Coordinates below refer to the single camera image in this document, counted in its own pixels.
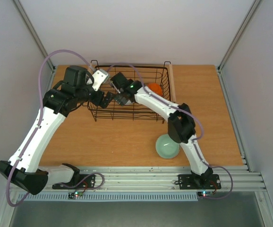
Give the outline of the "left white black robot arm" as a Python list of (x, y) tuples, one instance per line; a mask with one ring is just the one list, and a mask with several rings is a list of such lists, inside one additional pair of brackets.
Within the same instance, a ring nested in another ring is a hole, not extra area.
[(106, 95), (100, 86), (108, 78), (108, 72), (103, 69), (91, 74), (80, 66), (67, 67), (64, 79), (45, 93), (34, 125), (18, 150), (8, 161), (0, 161), (0, 173), (32, 195), (48, 185), (78, 187), (82, 178), (77, 167), (64, 163), (58, 167), (40, 168), (39, 162), (56, 130), (79, 104), (92, 102), (107, 107), (111, 94)]

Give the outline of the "black wire dish rack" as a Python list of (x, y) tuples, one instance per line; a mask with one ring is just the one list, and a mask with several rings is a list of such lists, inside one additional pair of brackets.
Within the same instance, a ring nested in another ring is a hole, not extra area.
[[(114, 77), (121, 73), (127, 79), (127, 84), (124, 88), (120, 88), (121, 93), (131, 94), (131, 100), (134, 100), (133, 92), (135, 90), (133, 85), (137, 88), (141, 87), (140, 81), (143, 81), (145, 85), (150, 83), (157, 83), (162, 87), (163, 98), (169, 101), (175, 102), (174, 82), (173, 82), (173, 69), (170, 61), (165, 61), (163, 65), (135, 65), (133, 68), (125, 63), (118, 63), (114, 66), (100, 65), (95, 66), (96, 69), (107, 70), (110, 77)], [(115, 95), (118, 92), (113, 89), (110, 84), (110, 80), (100, 86), (100, 90), (105, 92), (112, 92)], [(99, 106), (95, 106), (91, 102), (86, 105), (87, 109), (92, 114), (95, 120), (98, 119), (129, 119), (129, 120), (153, 120), (164, 123), (165, 120), (150, 108), (134, 102), (132, 105), (120, 106), (113, 99), (107, 108), (103, 109)]]

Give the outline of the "white bowl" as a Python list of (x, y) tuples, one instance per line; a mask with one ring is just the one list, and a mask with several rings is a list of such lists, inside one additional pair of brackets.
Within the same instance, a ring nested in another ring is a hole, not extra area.
[(126, 100), (124, 105), (132, 105), (134, 102), (134, 100)]

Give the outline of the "orange bowl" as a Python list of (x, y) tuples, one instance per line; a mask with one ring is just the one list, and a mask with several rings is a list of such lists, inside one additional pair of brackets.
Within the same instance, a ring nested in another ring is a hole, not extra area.
[(147, 85), (150, 90), (156, 93), (159, 96), (163, 96), (162, 87), (157, 83), (150, 83)]

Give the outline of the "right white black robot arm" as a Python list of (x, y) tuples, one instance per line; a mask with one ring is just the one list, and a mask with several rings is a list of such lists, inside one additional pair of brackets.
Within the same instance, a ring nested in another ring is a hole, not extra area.
[(190, 163), (192, 182), (201, 188), (208, 185), (213, 170), (198, 146), (195, 117), (189, 106), (166, 100), (141, 81), (127, 79), (122, 73), (111, 78), (111, 85), (118, 92), (114, 97), (118, 104), (131, 102), (144, 105), (167, 121), (169, 137), (181, 146)]

